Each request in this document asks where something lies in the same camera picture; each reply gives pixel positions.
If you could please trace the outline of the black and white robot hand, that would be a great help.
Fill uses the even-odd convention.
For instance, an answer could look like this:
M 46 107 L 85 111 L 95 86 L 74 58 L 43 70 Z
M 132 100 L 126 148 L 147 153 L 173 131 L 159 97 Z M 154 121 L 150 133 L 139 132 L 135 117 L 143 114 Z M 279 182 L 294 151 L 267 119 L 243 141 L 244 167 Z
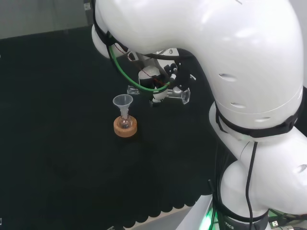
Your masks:
M 150 55 L 136 53 L 134 64 L 139 70 L 138 83 L 148 89 L 159 89 L 166 86 L 161 92 L 149 93 L 149 104 L 157 107 L 164 99 L 179 99 L 183 104 L 190 101 L 190 85 L 196 78 L 191 75 L 183 61 L 193 55 L 181 55 L 177 48 L 157 51 Z

